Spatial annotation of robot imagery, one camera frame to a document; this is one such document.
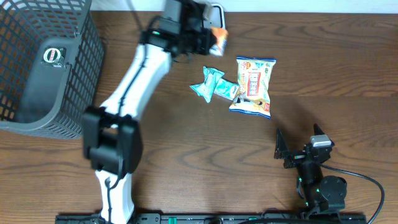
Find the orange small packet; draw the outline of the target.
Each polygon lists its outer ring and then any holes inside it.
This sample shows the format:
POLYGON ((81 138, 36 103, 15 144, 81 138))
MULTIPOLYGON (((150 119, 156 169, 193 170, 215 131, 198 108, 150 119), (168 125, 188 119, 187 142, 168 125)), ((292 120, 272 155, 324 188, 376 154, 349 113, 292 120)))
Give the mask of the orange small packet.
POLYGON ((224 28, 211 28, 212 34, 216 37, 216 42, 209 49, 209 53, 214 56, 223 56, 226 48, 228 31, 224 28))

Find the teal snack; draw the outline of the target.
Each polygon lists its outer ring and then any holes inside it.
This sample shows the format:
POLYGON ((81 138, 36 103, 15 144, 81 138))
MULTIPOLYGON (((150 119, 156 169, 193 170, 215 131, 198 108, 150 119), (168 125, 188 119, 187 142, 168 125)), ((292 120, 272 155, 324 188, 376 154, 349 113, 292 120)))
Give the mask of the teal snack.
POLYGON ((224 76, 224 72, 216 69, 203 67, 204 81, 201 84, 191 85, 190 88, 198 96, 204 97, 207 103, 210 103, 218 81, 224 76))

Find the green tissue pack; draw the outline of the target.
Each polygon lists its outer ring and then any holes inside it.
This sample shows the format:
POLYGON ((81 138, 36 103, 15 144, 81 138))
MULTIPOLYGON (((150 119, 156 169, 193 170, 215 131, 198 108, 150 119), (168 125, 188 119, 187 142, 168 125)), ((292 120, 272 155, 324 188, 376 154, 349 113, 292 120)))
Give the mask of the green tissue pack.
POLYGON ((239 90, 238 84, 220 78, 214 90, 214 94, 226 98, 228 100, 233 100, 238 90, 239 90))

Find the yellow snack bag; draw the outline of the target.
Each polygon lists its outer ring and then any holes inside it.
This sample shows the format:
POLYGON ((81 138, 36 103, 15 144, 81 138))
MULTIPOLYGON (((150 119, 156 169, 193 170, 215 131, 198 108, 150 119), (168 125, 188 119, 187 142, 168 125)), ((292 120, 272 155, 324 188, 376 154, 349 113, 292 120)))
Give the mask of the yellow snack bag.
POLYGON ((271 99, 268 93, 274 58, 237 56, 239 89, 229 110, 271 118, 271 99))

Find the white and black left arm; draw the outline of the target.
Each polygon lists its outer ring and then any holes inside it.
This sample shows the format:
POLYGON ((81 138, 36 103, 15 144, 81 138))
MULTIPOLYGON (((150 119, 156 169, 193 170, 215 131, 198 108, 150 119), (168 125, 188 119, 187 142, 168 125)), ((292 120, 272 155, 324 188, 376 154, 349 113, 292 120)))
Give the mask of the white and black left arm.
POLYGON ((205 21, 212 8, 204 1, 166 1, 163 13, 141 31, 132 64, 118 87, 99 107, 89 106, 83 113, 83 156, 101 186, 102 222, 130 221, 132 174, 143 153, 139 122, 175 57, 210 53, 216 37, 205 21))

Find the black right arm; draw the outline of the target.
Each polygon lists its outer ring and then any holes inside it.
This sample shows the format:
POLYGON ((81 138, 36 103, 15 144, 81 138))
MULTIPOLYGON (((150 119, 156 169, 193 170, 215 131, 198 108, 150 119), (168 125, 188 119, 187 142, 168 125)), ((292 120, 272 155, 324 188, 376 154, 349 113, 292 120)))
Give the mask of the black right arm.
POLYGON ((276 131, 274 158, 284 161, 285 169, 298 172, 297 192, 308 206, 307 215, 337 213, 345 208, 347 183, 335 175, 324 176, 321 165, 330 158, 335 143, 313 125, 314 135, 301 151, 291 151, 280 129, 276 131))

